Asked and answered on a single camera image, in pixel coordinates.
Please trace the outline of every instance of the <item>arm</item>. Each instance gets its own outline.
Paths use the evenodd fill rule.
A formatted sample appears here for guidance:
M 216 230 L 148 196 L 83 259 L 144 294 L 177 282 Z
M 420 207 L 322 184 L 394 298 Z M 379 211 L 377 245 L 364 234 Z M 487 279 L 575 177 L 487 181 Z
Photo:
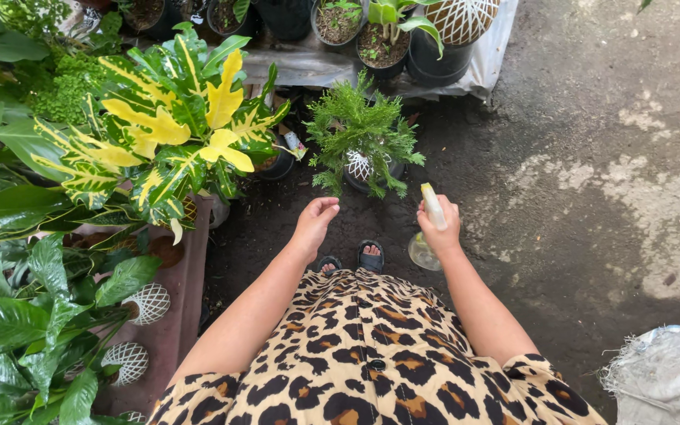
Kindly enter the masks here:
M 447 287 L 468 341 L 478 355 L 505 364 L 515 355 L 536 353 L 534 343 L 505 305 L 492 293 L 468 261 L 458 241 L 461 222 L 458 206 L 438 195 L 447 229 L 439 231 L 424 213 L 421 202 L 416 213 L 427 243 L 445 271 Z
M 306 266 L 316 259 L 338 198 L 312 200 L 272 263 L 199 338 L 168 386 L 194 373 L 245 371 L 285 314 Z

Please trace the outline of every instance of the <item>hand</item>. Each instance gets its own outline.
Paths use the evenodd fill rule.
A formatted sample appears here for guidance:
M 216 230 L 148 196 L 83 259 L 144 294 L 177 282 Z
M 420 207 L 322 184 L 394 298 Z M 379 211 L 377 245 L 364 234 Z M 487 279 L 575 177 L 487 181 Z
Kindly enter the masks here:
M 327 235 L 327 226 L 338 211 L 338 198 L 316 198 L 298 217 L 296 231 L 288 245 L 305 257 L 306 264 L 316 259 L 316 252 Z
M 461 232 L 461 219 L 458 217 L 458 206 L 450 203 L 445 195 L 438 195 L 440 207 L 445 215 L 445 222 L 447 229 L 439 231 L 429 221 L 426 212 L 424 211 L 424 201 L 419 204 L 419 211 L 416 211 L 416 217 L 419 219 L 421 231 L 424 232 L 424 237 L 427 244 L 434 251 L 434 255 L 441 257 L 450 251 L 457 251 L 462 253 L 461 243 L 458 241 L 458 236 Z

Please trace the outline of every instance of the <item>black sandal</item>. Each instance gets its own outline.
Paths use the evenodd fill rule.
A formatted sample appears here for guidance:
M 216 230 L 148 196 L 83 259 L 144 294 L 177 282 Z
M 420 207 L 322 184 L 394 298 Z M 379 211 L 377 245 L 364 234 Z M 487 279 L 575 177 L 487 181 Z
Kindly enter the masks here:
M 364 248 L 367 246 L 376 246 L 379 249 L 378 256 L 372 256 L 369 254 L 364 254 Z M 376 240 L 362 240 L 358 244 L 358 268 L 365 268 L 370 272 L 374 272 L 377 275 L 381 275 L 384 267 L 384 250 L 383 246 L 379 244 Z
M 326 257 L 322 258 L 322 260 L 319 261 L 319 265 L 316 266 L 316 273 L 322 273 L 322 267 L 324 267 L 328 264 L 334 265 L 335 268 L 328 271 L 328 272 L 324 272 L 325 276 L 329 276 L 329 275 L 333 274 L 334 272 L 336 272 L 337 270 L 340 270 L 342 268 L 342 264 L 340 263 L 340 260 L 336 259 L 333 256 L 326 256 Z

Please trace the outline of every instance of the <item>woven plastic bag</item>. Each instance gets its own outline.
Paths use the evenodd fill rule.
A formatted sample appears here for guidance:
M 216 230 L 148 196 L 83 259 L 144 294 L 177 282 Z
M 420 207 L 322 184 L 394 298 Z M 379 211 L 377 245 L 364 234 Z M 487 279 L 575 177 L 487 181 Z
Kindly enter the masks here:
M 629 338 L 601 382 L 618 401 L 618 425 L 680 425 L 680 326 Z

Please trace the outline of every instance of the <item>black button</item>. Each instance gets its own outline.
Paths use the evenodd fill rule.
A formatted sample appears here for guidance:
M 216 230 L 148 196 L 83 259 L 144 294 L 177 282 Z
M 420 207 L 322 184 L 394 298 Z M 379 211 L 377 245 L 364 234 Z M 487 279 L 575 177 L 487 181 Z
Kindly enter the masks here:
M 369 367 L 377 372 L 382 372 L 384 370 L 384 366 L 385 366 L 384 362 L 382 360 L 379 360 L 378 358 L 369 362 Z

